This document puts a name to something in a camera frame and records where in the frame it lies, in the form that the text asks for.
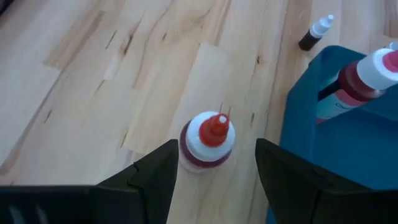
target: white bottle cap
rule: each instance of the white bottle cap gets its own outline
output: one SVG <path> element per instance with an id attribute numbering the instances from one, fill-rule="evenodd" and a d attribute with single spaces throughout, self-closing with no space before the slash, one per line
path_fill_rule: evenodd
<path id="1" fill-rule="evenodd" d="M 218 112 L 215 111 L 207 111 L 199 114 L 194 117 L 190 124 L 188 125 L 186 141 L 187 148 L 190 153 L 197 159 L 205 162 L 213 162 L 221 159 L 223 156 L 227 155 L 229 151 L 232 150 L 232 147 L 235 142 L 235 129 L 232 125 L 232 122 L 229 121 L 227 117 L 221 116 L 220 122 L 225 123 L 228 122 L 228 131 L 226 133 L 225 140 L 216 147 L 207 146 L 204 144 L 200 138 L 200 128 L 201 125 L 212 118 L 215 115 L 218 115 Z"/>
<path id="2" fill-rule="evenodd" d="M 374 90 L 398 84 L 398 51 L 379 49 L 358 62 L 358 76 Z"/>
<path id="3" fill-rule="evenodd" d="M 317 39 L 321 39 L 330 29 L 331 22 L 333 21 L 334 18 L 335 17 L 333 15 L 322 17 L 318 22 L 312 25 L 310 29 L 311 35 Z"/>

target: white dropper cap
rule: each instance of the white dropper cap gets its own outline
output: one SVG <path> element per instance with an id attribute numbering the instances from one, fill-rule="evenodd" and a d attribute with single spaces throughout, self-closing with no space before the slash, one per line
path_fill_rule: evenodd
<path id="1" fill-rule="evenodd" d="M 322 17 L 318 22 L 312 25 L 310 29 L 311 35 L 317 39 L 321 39 L 330 29 L 331 22 L 333 21 L 334 18 L 335 17 L 333 15 Z"/>
<path id="2" fill-rule="evenodd" d="M 389 48 L 391 50 L 398 50 L 398 41 L 393 41 L 390 43 Z"/>

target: squeeze bottle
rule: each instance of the squeeze bottle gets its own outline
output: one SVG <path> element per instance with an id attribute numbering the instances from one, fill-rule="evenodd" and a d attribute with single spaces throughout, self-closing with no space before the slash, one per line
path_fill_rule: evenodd
<path id="1" fill-rule="evenodd" d="M 379 98 L 397 84 L 398 51 L 379 49 L 345 66 L 329 82 L 318 93 L 317 124 Z"/>
<path id="2" fill-rule="evenodd" d="M 235 142 L 235 129 L 228 116 L 215 111 L 200 113 L 180 135 L 180 164 L 201 173 L 224 163 Z"/>

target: red liquid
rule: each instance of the red liquid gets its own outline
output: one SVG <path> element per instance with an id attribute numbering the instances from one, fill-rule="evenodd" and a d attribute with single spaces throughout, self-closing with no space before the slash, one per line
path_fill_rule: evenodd
<path id="1" fill-rule="evenodd" d="M 190 163 L 192 163 L 193 165 L 199 167 L 199 168 L 213 168 L 213 167 L 217 167 L 219 165 L 221 165 L 222 163 L 224 163 L 229 156 L 231 155 L 231 151 L 229 151 L 225 156 L 223 156 L 222 158 L 213 161 L 213 162 L 206 162 L 206 161 L 201 161 L 199 159 L 197 159 L 195 156 L 193 156 L 191 154 L 191 152 L 188 149 L 187 146 L 187 142 L 186 142 L 186 135 L 187 135 L 187 129 L 188 129 L 188 125 L 191 121 L 189 121 L 182 129 L 181 134 L 180 134 L 180 151 L 182 153 L 182 155 L 184 158 L 186 158 L 186 160 Z"/>
<path id="2" fill-rule="evenodd" d="M 385 90 L 374 90 L 360 79 L 356 66 L 359 61 L 353 62 L 343 68 L 338 75 L 338 81 L 350 97 L 362 102 L 369 102 L 382 96 Z"/>

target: black plastic part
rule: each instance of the black plastic part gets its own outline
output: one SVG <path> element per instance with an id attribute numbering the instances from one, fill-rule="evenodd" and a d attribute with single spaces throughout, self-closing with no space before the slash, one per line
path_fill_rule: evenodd
<path id="1" fill-rule="evenodd" d="M 98 185 L 0 187 L 0 223 L 166 223 L 177 166 L 173 139 Z"/>
<path id="2" fill-rule="evenodd" d="M 318 93 L 318 101 L 325 99 L 326 97 L 334 94 L 338 90 L 341 89 L 341 85 L 339 80 L 334 81 L 333 83 L 326 86 L 323 90 Z"/>
<path id="3" fill-rule="evenodd" d="M 256 162 L 278 224 L 398 223 L 398 190 L 371 190 L 265 139 Z"/>
<path id="4" fill-rule="evenodd" d="M 309 51 L 319 40 L 320 39 L 313 37 L 310 30 L 308 30 L 305 36 L 298 42 L 298 46 L 300 46 L 302 50 Z"/>
<path id="5" fill-rule="evenodd" d="M 8 8 L 14 0 L 0 0 L 0 15 Z"/>

